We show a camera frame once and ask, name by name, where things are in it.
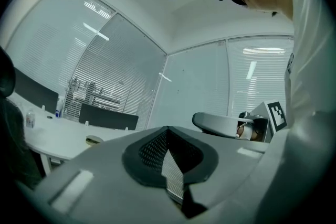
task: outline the headrest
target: headrest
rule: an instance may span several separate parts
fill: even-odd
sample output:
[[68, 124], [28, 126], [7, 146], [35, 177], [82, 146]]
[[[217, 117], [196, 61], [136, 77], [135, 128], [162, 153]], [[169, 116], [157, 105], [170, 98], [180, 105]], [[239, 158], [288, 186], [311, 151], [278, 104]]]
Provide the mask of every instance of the headrest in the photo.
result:
[[0, 63], [0, 97], [5, 98], [14, 91], [15, 70], [12, 60], [3, 48], [0, 51]]

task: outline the white desk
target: white desk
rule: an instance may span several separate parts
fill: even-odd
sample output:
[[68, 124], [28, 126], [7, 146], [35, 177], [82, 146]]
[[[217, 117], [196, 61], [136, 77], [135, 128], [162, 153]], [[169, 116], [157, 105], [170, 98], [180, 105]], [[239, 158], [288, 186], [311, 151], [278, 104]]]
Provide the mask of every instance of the white desk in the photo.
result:
[[85, 142], [88, 135], [95, 135], [107, 141], [138, 132], [85, 126], [67, 119], [58, 119], [49, 112], [43, 112], [17, 93], [13, 93], [9, 99], [18, 105], [23, 116], [29, 109], [35, 112], [35, 126], [33, 129], [25, 127], [25, 140], [29, 148], [41, 155], [46, 174], [50, 173], [49, 157], [69, 160], [90, 148]]

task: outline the white shirt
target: white shirt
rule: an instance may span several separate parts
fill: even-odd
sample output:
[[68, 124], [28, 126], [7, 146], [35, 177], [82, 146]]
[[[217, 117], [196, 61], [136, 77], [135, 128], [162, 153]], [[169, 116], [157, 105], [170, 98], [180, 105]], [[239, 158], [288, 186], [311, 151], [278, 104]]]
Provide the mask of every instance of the white shirt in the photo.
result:
[[324, 0], [293, 0], [294, 47], [285, 74], [287, 124], [336, 109], [335, 23]]

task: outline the person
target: person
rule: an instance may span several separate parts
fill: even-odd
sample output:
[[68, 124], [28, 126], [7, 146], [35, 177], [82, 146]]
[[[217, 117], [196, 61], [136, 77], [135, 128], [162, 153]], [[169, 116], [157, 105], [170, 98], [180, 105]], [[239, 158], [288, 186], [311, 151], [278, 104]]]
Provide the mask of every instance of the person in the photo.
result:
[[324, 0], [232, 1], [273, 16], [282, 13], [293, 22], [294, 46], [285, 70], [288, 127], [315, 111], [336, 109], [335, 24]]

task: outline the bottle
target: bottle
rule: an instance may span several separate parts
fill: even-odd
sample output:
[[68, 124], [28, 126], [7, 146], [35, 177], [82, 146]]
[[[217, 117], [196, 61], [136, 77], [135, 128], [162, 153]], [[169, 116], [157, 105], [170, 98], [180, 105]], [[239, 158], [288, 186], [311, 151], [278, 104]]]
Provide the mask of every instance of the bottle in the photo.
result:
[[63, 108], [63, 97], [59, 96], [58, 97], [58, 101], [57, 101], [57, 105], [56, 105], [56, 112], [55, 112], [55, 116], [57, 118], [61, 117], [61, 112], [62, 112], [62, 108]]
[[35, 114], [32, 109], [30, 109], [26, 114], [26, 127], [34, 128], [35, 125]]

